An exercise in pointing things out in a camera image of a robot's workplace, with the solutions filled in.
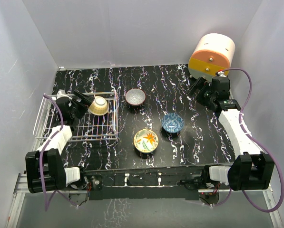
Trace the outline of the yellow teal patterned bowl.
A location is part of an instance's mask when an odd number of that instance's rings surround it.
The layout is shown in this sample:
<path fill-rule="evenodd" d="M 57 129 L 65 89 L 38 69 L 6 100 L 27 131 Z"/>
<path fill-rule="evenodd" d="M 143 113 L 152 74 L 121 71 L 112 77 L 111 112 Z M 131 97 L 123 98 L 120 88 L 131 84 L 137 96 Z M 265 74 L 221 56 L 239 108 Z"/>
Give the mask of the yellow teal patterned bowl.
<path fill-rule="evenodd" d="M 97 116 L 102 116 L 107 114 L 108 113 L 107 100 L 101 96 L 95 96 L 94 101 L 88 108 L 88 112 Z"/>

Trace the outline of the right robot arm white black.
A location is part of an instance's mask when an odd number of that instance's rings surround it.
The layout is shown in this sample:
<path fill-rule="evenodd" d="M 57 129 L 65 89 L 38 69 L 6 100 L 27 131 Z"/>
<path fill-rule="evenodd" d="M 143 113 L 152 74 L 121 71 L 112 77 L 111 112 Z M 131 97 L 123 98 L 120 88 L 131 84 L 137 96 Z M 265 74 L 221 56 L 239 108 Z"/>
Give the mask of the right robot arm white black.
<path fill-rule="evenodd" d="M 267 189 L 274 169 L 273 159 L 242 130 L 241 107 L 230 98 L 230 80 L 223 76 L 216 76 L 212 81 L 200 77 L 189 89 L 188 94 L 191 93 L 196 93 L 196 101 L 218 116 L 236 156 L 231 166 L 206 165 L 202 184 L 211 189 L 223 183 L 234 191 Z"/>

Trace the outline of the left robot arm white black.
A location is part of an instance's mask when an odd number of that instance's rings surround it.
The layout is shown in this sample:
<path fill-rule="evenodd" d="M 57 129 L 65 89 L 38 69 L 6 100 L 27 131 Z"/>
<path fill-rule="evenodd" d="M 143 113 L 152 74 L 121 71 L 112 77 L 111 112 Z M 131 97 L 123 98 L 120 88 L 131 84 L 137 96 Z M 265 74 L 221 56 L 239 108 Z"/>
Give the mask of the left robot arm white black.
<path fill-rule="evenodd" d="M 52 102 L 59 116 L 53 117 L 52 128 L 45 142 L 25 156 L 30 193 L 63 190 L 67 186 L 81 190 L 87 186 L 88 178 L 82 168 L 65 168 L 61 159 L 76 126 L 95 99 L 79 91 L 74 91 L 73 94 L 76 98 L 62 92 L 58 92 L 55 98 L 44 96 Z"/>

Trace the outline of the grey bowl red rim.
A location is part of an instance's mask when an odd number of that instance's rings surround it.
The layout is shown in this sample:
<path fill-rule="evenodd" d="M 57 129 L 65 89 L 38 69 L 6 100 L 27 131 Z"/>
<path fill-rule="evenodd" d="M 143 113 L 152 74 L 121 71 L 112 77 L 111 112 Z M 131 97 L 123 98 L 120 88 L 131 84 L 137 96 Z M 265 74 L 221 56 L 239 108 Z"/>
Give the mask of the grey bowl red rim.
<path fill-rule="evenodd" d="M 126 92 L 125 100 L 131 106 L 139 106 L 144 103 L 146 94 L 143 90 L 138 88 L 130 89 Z"/>

